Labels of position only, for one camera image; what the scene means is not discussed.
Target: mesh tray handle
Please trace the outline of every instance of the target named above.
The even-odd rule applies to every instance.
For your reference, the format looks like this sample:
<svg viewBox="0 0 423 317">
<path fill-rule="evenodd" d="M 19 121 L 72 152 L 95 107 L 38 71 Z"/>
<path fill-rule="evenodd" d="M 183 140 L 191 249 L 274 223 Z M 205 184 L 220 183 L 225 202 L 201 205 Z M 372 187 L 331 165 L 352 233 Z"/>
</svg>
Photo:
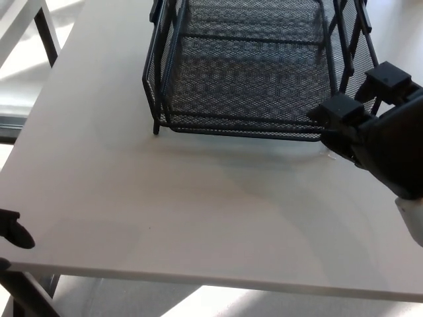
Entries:
<svg viewBox="0 0 423 317">
<path fill-rule="evenodd" d="M 156 24 L 160 14 L 160 8 L 163 0 L 154 0 L 150 11 L 150 22 Z"/>
<path fill-rule="evenodd" d="M 339 4 L 339 0 L 333 0 L 333 5 L 335 9 L 336 23 L 339 30 L 342 57 L 344 58 L 345 69 L 348 72 L 348 75 L 352 76 L 354 74 L 354 65 L 352 63 L 351 51 L 348 45 L 348 35 L 346 33 L 344 15 Z"/>
</svg>

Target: floor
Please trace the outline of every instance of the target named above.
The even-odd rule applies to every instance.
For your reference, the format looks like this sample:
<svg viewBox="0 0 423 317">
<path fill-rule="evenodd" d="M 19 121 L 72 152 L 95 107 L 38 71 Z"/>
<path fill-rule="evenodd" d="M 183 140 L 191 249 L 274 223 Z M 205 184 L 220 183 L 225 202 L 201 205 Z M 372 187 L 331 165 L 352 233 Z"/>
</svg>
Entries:
<svg viewBox="0 0 423 317">
<path fill-rule="evenodd" d="M 47 2 L 64 45 L 84 1 Z M 0 114 L 27 115 L 49 73 L 47 57 L 32 24 L 0 69 Z M 0 145 L 0 168 L 11 149 Z M 0 312 L 7 301 L 7 292 L 0 289 Z M 68 317 L 423 316 L 423 304 L 72 276 L 61 277 L 54 302 Z M 10 301 L 3 314 L 6 316 L 11 316 Z"/>
</svg>

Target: black mesh tray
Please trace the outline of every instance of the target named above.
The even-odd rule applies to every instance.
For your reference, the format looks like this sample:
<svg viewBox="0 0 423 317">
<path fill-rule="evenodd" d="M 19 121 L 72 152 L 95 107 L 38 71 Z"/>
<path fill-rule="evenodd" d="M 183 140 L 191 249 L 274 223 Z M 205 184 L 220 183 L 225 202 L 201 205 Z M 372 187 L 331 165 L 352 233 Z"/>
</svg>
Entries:
<svg viewBox="0 0 423 317">
<path fill-rule="evenodd" d="M 323 127 L 306 113 L 336 93 L 338 81 L 346 89 L 356 40 L 365 35 L 365 11 L 358 15 L 354 1 L 163 1 L 151 13 L 155 31 L 143 76 L 155 134 L 162 125 L 187 133 L 319 139 Z M 360 64 L 370 69 L 365 37 L 362 46 L 367 56 Z M 360 81 L 350 81 L 351 93 Z"/>
</svg>

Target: white desk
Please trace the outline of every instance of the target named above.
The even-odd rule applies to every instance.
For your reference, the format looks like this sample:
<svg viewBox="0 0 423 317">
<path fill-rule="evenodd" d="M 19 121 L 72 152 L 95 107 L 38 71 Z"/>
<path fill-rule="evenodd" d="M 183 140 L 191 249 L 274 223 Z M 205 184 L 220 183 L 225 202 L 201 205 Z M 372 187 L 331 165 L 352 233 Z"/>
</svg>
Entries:
<svg viewBox="0 0 423 317">
<path fill-rule="evenodd" d="M 398 50 L 422 48 L 407 3 L 370 1 L 373 37 L 423 83 L 422 50 Z M 12 269 L 423 302 L 423 249 L 367 172 L 319 143 L 153 136 L 150 7 L 81 13 L 0 174 L 0 207 L 36 241 L 0 240 Z"/>
</svg>

